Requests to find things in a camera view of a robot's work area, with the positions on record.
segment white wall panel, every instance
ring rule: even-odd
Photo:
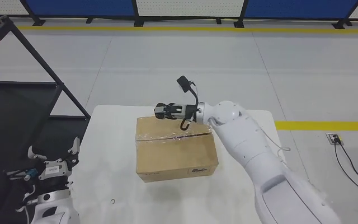
[[[28,15],[19,0],[0,0],[0,15]]]
[[[350,18],[358,18],[358,7],[354,10]]]
[[[137,0],[140,16],[238,17],[244,0]]]

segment box lid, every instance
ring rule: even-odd
[[[181,120],[159,120],[154,116],[138,118],[136,121],[136,141],[198,136],[211,133],[207,125],[192,122],[188,130],[180,129]]]

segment blue wall panel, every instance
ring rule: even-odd
[[[246,17],[343,18],[357,0],[249,0]]]
[[[131,0],[27,0],[36,15],[133,16]]]

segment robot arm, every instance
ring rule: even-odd
[[[246,170],[255,188],[255,207],[262,223],[340,223],[313,186],[272,153],[265,134],[244,108],[230,101],[215,106],[169,104],[157,107],[157,118],[183,119],[210,125],[229,154]]]
[[[68,177],[78,163],[79,138],[75,138],[72,148],[63,158],[50,161],[41,154],[35,154],[32,146],[28,150],[26,165],[16,165],[16,169],[6,170],[10,180],[23,180],[29,192],[24,195],[17,212],[25,210],[27,223],[30,222],[27,206],[36,205],[31,224],[79,224],[79,214],[73,207]]]

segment white table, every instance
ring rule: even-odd
[[[280,145],[272,114],[248,112]],[[215,133],[219,166],[212,176],[144,183],[135,172],[136,119],[151,115],[147,106],[95,108],[70,177],[81,223],[261,223],[250,178]]]

